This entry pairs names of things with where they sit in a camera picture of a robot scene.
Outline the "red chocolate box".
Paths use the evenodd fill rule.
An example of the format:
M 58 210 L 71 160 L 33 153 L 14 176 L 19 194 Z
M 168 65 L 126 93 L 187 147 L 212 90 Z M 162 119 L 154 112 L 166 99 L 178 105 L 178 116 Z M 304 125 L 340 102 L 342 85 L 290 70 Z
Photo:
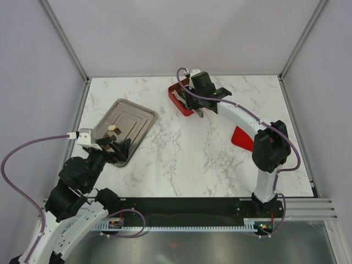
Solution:
M 182 89 L 182 87 L 180 86 L 180 84 L 177 82 L 175 84 L 173 84 L 172 86 L 170 86 L 168 88 L 168 97 L 171 100 L 171 102 L 177 107 L 178 111 L 185 117 L 189 117 L 191 115 L 194 114 L 194 112 L 188 112 L 185 111 L 184 113 L 182 113 L 182 109 L 181 109 L 181 104 L 176 100 L 176 98 L 173 96 L 172 92 L 176 90 L 178 92 L 178 94 L 181 95 L 181 97 L 184 97 L 184 90 Z

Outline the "red box lid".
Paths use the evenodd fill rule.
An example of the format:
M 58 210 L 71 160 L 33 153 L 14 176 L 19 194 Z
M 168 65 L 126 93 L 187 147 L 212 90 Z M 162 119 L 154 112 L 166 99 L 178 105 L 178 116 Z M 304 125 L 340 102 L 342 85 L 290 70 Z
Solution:
M 236 127 L 231 138 L 231 143 L 237 147 L 252 152 L 254 147 L 253 139 L 240 127 Z

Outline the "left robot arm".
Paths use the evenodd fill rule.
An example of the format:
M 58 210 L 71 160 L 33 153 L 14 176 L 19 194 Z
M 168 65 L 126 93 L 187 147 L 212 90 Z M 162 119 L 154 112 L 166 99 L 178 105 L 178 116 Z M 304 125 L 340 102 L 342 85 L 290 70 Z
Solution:
M 106 217 L 120 214 L 120 198 L 109 188 L 98 191 L 94 201 L 85 213 L 70 228 L 67 225 L 76 216 L 82 205 L 87 202 L 89 194 L 107 163 L 125 162 L 129 156 L 130 139 L 115 142 L 111 137 L 98 140 L 88 134 L 69 133 L 68 139 L 88 152 L 88 157 L 68 159 L 59 172 L 59 182 L 41 208 L 31 197 L 15 186 L 5 173 L 8 158 L 18 150 L 40 139 L 29 141 L 10 151 L 1 163 L 4 180 L 20 195 L 30 201 L 41 217 L 41 226 L 36 229 L 26 251 L 11 259 L 11 263 L 64 263 L 72 250 L 96 223 Z

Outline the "stainless steel tongs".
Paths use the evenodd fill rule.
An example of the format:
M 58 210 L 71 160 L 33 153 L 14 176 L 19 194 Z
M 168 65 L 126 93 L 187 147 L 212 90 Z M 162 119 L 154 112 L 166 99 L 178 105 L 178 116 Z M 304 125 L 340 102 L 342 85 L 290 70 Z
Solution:
M 203 118 L 203 117 L 204 117 L 204 113 L 203 113 L 202 110 L 198 110 L 198 109 L 196 109 L 196 110 L 190 110 L 190 109 L 187 109 L 187 107 L 186 107 L 186 100 L 185 100 L 183 97 L 181 97 L 181 95 L 178 94 L 178 92 L 177 92 L 176 90 L 174 90 L 174 91 L 172 92 L 172 94 L 173 94 L 173 96 L 176 98 L 176 100 L 181 104 L 181 109 L 182 109 L 181 112 L 182 112 L 182 113 L 184 113 L 185 111 L 194 112 L 194 113 L 196 113 L 200 118 Z

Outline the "aluminium frame rail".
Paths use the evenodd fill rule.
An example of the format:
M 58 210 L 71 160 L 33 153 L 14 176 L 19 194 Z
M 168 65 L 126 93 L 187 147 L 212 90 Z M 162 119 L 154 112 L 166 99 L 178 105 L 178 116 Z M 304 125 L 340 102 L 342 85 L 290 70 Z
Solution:
M 331 199 L 287 198 L 286 221 L 335 221 L 337 213 Z

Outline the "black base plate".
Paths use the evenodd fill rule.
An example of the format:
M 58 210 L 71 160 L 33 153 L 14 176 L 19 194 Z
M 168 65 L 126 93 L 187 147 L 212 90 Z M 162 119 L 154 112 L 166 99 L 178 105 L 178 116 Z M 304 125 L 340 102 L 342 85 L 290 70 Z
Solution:
M 251 198 L 234 197 L 130 197 L 122 199 L 120 210 L 134 209 L 146 226 L 224 226 L 240 225 L 246 218 L 279 219 L 282 202 L 274 199 L 259 205 Z

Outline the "stainless steel tray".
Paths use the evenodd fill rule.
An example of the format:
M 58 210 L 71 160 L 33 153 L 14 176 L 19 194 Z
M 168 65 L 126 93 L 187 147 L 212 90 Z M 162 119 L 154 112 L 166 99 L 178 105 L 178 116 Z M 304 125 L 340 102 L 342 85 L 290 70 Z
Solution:
M 109 136 L 115 142 L 120 142 L 130 138 L 129 158 L 123 166 L 125 167 L 157 118 L 158 114 L 151 109 L 125 99 L 118 99 L 95 126 L 95 139 Z M 115 125 L 116 129 L 108 130 L 110 125 Z

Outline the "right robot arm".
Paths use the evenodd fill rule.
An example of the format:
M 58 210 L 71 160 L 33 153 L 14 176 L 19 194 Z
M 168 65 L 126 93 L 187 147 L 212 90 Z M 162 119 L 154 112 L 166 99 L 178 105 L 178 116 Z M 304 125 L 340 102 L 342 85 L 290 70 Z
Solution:
M 280 120 L 268 124 L 235 103 L 232 93 L 223 87 L 216 89 L 205 71 L 185 70 L 185 76 L 189 79 L 188 87 L 184 88 L 188 108 L 205 108 L 227 118 L 253 141 L 252 160 L 258 174 L 251 210 L 254 215 L 264 217 L 277 200 L 274 190 L 277 173 L 291 153 L 286 125 Z

